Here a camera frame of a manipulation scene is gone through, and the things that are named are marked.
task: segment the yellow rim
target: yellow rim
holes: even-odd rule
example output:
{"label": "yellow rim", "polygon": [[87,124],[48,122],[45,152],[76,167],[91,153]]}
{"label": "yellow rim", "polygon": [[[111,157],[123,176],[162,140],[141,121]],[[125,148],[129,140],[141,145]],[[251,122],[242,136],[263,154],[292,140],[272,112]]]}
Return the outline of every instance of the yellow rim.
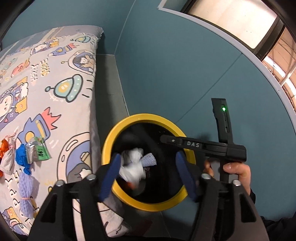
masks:
{"label": "yellow rim", "polygon": [[[140,123],[140,122],[156,124],[166,128],[168,131],[170,131],[173,135],[177,137],[178,136],[185,137],[185,134],[180,130],[179,127],[177,127],[174,123],[170,122],[169,120],[161,116],[153,115],[153,114],[136,114],[136,115],[129,116],[123,119],[122,121],[120,121],[119,123],[117,123],[108,134],[106,141],[104,143],[103,152],[102,152],[103,165],[108,164],[110,162],[112,147],[116,138],[119,136],[119,134],[129,126],[136,123]],[[188,149],[184,149],[184,151],[185,151],[187,160],[190,163],[195,164],[196,161],[195,161],[194,152]],[[163,211],[171,207],[174,207],[175,205],[183,201],[183,199],[187,196],[186,189],[184,186],[182,186],[180,191],[174,197],[172,197],[171,199],[165,202],[156,203],[156,204],[143,203],[127,195],[121,189],[121,187],[119,186],[116,180],[113,183],[112,191],[124,203],[132,207],[135,207],[137,209],[150,211],[150,212]]]}

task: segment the bed sheet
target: bed sheet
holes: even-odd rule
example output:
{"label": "bed sheet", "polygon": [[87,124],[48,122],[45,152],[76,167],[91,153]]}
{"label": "bed sheet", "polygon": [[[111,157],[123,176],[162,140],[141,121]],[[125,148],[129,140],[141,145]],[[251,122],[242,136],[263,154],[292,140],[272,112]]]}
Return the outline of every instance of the bed sheet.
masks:
{"label": "bed sheet", "polygon": [[[80,181],[100,165],[93,91],[102,33],[96,26],[54,28],[0,52],[0,138],[15,134],[18,148],[42,137],[51,155],[31,165],[34,217],[57,180]],[[14,232],[28,235],[34,219],[20,211],[23,167],[15,163],[13,168],[12,175],[0,177],[0,211]],[[112,195],[108,200],[116,206]],[[127,232],[114,209],[98,206],[109,236]],[[78,240],[84,240],[77,200],[73,208]]]}

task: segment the metal screw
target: metal screw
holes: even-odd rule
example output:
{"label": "metal screw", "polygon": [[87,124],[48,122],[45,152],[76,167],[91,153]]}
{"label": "metal screw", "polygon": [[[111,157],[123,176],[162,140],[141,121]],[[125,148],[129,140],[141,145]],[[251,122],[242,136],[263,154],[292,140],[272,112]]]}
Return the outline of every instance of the metal screw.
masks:
{"label": "metal screw", "polygon": [[242,184],[239,180],[233,180],[232,183],[237,187]]}
{"label": "metal screw", "polygon": [[58,181],[56,182],[56,185],[57,185],[58,187],[63,186],[64,184],[65,184],[64,180],[58,180]]}
{"label": "metal screw", "polygon": [[211,176],[209,174],[207,174],[207,173],[203,173],[202,178],[206,179],[206,180],[209,180],[209,179],[211,179]]}
{"label": "metal screw", "polygon": [[92,180],[95,180],[96,179],[96,175],[95,174],[88,174],[87,176],[86,176],[86,178],[89,180],[89,181],[92,181]]}

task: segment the gray floor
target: gray floor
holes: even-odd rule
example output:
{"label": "gray floor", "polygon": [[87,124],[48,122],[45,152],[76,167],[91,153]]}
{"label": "gray floor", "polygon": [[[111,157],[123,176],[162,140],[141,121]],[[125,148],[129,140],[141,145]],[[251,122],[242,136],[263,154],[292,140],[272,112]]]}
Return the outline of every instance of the gray floor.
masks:
{"label": "gray floor", "polygon": [[[128,116],[114,55],[96,57],[96,119],[101,147],[116,123]],[[124,220],[137,228],[144,220],[152,221],[146,237],[169,237],[162,213],[145,212],[124,205]]]}

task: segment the black sleeve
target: black sleeve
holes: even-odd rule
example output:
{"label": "black sleeve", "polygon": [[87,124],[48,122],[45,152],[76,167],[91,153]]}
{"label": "black sleeve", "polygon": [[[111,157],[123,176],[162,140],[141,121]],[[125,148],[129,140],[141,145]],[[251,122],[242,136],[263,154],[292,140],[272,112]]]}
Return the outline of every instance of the black sleeve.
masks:
{"label": "black sleeve", "polygon": [[[255,193],[253,193],[252,190],[250,193],[250,198],[255,203],[256,195]],[[288,224],[290,224],[292,220],[292,218],[282,218],[279,221],[272,221],[272,220],[266,220],[263,216],[261,216],[261,218],[266,228],[270,241],[276,241],[280,236],[280,234],[284,232],[284,230],[287,228]]]}

